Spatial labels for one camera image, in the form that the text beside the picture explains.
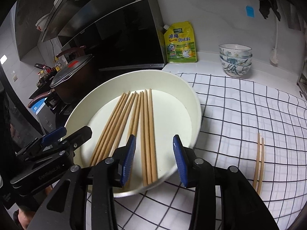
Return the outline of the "operator hand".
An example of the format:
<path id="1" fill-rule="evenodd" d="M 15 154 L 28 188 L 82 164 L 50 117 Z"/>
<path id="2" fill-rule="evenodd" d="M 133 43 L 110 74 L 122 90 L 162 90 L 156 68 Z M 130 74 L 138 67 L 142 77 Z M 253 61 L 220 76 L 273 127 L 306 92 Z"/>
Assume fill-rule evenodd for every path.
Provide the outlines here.
<path id="1" fill-rule="evenodd" d="M 27 229 L 34 215 L 35 212 L 33 211 L 23 211 L 18 209 L 13 214 L 13 221 L 19 229 Z"/>

